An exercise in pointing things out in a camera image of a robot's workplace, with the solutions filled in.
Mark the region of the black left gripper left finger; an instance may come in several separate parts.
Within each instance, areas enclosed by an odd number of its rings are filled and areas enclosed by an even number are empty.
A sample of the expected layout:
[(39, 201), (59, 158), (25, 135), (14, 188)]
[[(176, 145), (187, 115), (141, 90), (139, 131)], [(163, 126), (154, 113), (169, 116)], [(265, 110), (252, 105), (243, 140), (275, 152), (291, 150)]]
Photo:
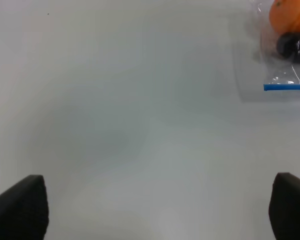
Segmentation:
[(42, 175), (29, 175), (0, 194), (0, 240), (43, 240), (49, 222)]

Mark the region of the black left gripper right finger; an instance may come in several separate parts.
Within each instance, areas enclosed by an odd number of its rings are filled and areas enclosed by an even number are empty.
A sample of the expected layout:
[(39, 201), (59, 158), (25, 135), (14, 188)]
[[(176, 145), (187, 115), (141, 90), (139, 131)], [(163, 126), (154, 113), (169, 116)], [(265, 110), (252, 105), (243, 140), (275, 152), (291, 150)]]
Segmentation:
[(276, 175), (268, 208), (277, 240), (300, 240), (300, 178), (288, 172)]

